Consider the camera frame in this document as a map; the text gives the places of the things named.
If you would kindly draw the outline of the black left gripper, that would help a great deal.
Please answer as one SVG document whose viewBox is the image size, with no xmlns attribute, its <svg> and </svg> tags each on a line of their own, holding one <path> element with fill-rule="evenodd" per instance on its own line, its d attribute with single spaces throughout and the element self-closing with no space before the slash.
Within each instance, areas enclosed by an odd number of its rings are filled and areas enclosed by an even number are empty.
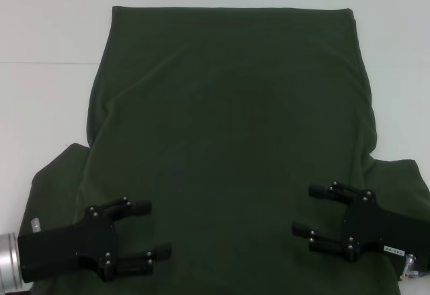
<svg viewBox="0 0 430 295">
<path fill-rule="evenodd" d="M 155 263 L 168 261 L 172 244 L 118 255 L 114 221 L 152 212 L 152 202 L 132 202 L 127 197 L 110 202 L 105 208 L 91 206 L 79 222 L 17 238 L 21 276 L 25 282 L 37 282 L 79 269 L 94 271 L 107 282 L 116 278 L 147 276 Z"/>
</svg>

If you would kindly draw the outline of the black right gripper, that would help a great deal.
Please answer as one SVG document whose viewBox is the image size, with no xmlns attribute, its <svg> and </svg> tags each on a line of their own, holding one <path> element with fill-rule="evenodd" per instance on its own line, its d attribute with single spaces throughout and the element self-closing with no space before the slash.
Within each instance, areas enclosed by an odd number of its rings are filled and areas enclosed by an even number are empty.
<svg viewBox="0 0 430 295">
<path fill-rule="evenodd" d="M 415 257 L 416 265 L 429 265 L 429 221 L 383 209 L 376 195 L 350 185 L 332 182 L 329 187 L 310 185 L 308 195 L 347 205 L 341 239 L 322 235 L 308 225 L 293 221 L 292 234 L 308 241 L 310 251 L 354 262 L 367 252 L 405 259 Z"/>
</svg>

